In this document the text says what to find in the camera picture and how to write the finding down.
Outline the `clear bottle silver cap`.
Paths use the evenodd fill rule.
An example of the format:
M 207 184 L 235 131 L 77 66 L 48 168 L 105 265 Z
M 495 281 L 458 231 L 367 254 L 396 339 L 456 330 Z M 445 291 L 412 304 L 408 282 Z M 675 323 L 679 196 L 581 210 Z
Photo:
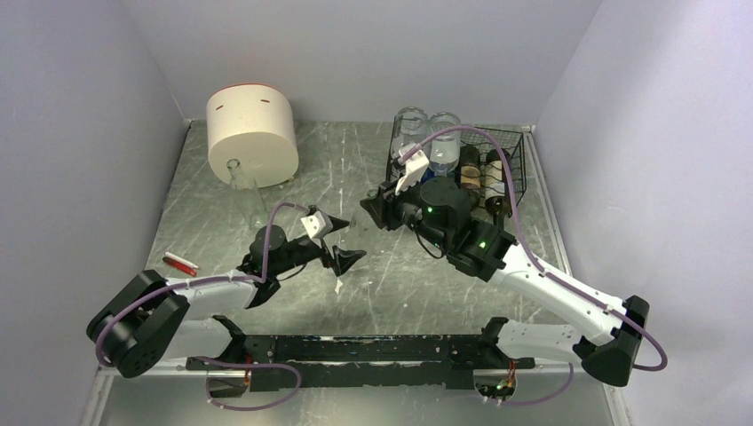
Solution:
M 460 118 L 450 112 L 439 112 L 429 120 L 431 134 L 460 126 Z M 429 148 L 429 168 L 434 176 L 448 176 L 455 169 L 460 156 L 460 131 L 454 130 L 436 137 Z

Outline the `olive wine bottle white label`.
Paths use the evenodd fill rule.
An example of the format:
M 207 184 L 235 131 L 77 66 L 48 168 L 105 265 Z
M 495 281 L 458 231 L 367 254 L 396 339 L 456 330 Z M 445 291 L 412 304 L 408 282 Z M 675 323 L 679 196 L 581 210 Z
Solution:
M 503 161 L 496 150 L 486 155 L 484 168 L 484 206 L 494 225 L 503 228 L 504 218 L 511 214 L 511 199 Z

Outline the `dark green wine bottle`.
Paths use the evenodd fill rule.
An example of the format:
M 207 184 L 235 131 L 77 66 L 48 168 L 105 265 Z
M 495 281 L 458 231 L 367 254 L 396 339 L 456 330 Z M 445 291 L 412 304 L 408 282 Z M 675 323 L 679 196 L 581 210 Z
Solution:
M 480 152 L 475 146 L 462 146 L 458 163 L 459 184 L 471 193 L 480 193 Z

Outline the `clear bottle white cap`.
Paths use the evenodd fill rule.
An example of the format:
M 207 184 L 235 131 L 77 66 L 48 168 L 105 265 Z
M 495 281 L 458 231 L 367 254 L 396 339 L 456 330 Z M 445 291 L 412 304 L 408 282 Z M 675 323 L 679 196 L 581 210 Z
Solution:
M 417 106 L 405 106 L 394 117 L 390 155 L 392 159 L 400 156 L 404 146 L 419 144 L 429 134 L 429 117 Z

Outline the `clear open-neck glass bottle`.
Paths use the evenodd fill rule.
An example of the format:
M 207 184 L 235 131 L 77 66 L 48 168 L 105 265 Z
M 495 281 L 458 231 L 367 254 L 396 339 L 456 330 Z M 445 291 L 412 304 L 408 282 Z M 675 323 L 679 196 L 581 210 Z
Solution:
M 369 228 L 369 215 L 362 211 L 355 211 L 350 219 L 348 234 L 352 236 L 363 235 Z

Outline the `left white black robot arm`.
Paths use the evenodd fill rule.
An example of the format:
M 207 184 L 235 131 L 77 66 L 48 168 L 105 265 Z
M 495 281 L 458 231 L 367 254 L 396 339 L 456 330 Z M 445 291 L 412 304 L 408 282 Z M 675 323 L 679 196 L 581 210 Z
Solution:
M 164 278 L 155 270 L 138 273 L 86 328 L 100 365 L 115 368 L 124 378 L 168 359 L 204 357 L 225 369 L 238 367 L 246 344 L 224 312 L 265 304 L 282 280 L 310 263 L 340 277 L 367 255 L 327 246 L 325 236 L 348 227 L 349 221 L 315 205 L 301 211 L 303 235 L 291 240 L 280 226 L 267 222 L 231 272 L 192 279 Z

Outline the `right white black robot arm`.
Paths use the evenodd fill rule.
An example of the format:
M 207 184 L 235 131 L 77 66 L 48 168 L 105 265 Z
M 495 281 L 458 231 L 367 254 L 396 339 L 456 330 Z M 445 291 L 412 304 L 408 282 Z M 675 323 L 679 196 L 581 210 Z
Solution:
M 577 363 L 603 383 L 628 384 L 643 341 L 646 300 L 611 296 L 538 259 L 503 228 L 474 217 L 468 193 L 447 177 L 406 191 L 384 182 L 360 205 L 378 228 L 405 226 L 460 273 L 512 288 L 564 321 L 557 326 L 490 320 L 479 345 L 487 366 L 501 367 L 509 359 L 557 360 Z

